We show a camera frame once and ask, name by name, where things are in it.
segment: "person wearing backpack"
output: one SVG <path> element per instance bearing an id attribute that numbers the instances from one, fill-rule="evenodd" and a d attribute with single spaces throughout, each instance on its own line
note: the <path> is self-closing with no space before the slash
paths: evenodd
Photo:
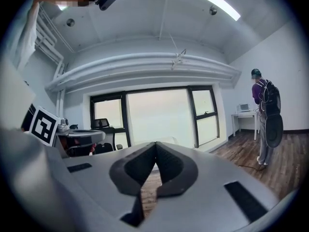
<path id="1" fill-rule="evenodd" d="M 252 96 L 256 104 L 259 105 L 259 115 L 260 115 L 260 135 L 261 135 L 261 147 L 260 147 L 260 155 L 257 157 L 257 162 L 260 165 L 267 166 L 269 160 L 271 158 L 273 148 L 269 147 L 266 143 L 266 115 L 262 111 L 262 101 L 261 97 L 262 88 L 266 85 L 268 80 L 265 80 L 262 77 L 261 72 L 258 69 L 253 69 L 251 71 L 252 80 L 255 82 L 252 86 Z"/>

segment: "gray pants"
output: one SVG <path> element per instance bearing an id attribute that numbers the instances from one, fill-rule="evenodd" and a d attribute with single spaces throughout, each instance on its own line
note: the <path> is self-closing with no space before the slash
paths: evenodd
<path id="1" fill-rule="evenodd" d="M 260 148 L 260 158 L 259 162 L 263 164 L 264 162 L 269 164 L 270 157 L 273 152 L 273 148 L 270 148 L 266 144 L 265 138 L 265 114 L 260 115 L 260 135 L 261 135 L 261 148 Z"/>

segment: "power cord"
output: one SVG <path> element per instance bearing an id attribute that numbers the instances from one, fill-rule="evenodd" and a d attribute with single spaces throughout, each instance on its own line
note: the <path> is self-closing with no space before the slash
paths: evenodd
<path id="1" fill-rule="evenodd" d="M 246 168 L 253 168 L 253 169 L 255 169 L 256 171 L 258 171 L 258 172 L 260 172 L 260 171 L 262 171 L 262 170 L 264 170 L 266 167 L 264 167 L 264 168 L 260 168 L 260 169 L 256 169 L 256 168 L 254 168 L 254 167 L 249 167 L 249 166 L 245 166 L 245 165 L 238 165 L 239 167 L 246 167 Z"/>

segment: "black backpack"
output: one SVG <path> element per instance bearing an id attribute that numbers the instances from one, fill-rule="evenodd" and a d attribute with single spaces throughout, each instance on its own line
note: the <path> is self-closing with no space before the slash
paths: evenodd
<path id="1" fill-rule="evenodd" d="M 277 147 L 283 136 L 283 121 L 280 115 L 281 99 L 277 87 L 269 80 L 265 83 L 259 81 L 257 84 L 261 86 L 259 94 L 260 108 L 262 114 L 265 114 L 265 139 L 266 144 L 270 148 Z"/>

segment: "purple shirt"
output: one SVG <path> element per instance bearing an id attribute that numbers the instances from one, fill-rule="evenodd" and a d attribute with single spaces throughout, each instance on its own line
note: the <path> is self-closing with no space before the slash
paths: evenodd
<path id="1" fill-rule="evenodd" d="M 265 84 L 265 80 L 264 79 L 260 79 L 260 81 L 263 83 L 263 84 Z M 260 92 L 261 92 L 261 86 L 260 85 L 258 85 L 257 83 L 255 83 L 255 84 L 253 84 L 253 86 L 252 86 L 252 96 L 253 96 L 253 98 L 254 98 L 254 101 L 255 101 L 255 104 L 260 104 L 260 98 L 259 98 L 259 94 L 260 94 Z"/>

